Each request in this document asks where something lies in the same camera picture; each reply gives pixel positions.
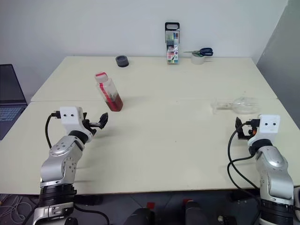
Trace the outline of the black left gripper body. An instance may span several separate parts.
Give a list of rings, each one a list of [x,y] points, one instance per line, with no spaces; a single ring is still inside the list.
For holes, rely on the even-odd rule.
[[[82,120],[82,124],[92,135],[95,135],[96,128],[99,128],[99,122],[90,122],[89,119]]]

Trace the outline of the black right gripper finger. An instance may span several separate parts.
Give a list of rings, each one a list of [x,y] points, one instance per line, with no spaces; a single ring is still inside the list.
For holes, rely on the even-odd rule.
[[[242,127],[243,127],[243,125],[242,125],[241,119],[239,117],[236,117],[235,128],[236,128],[238,135],[243,135]]]

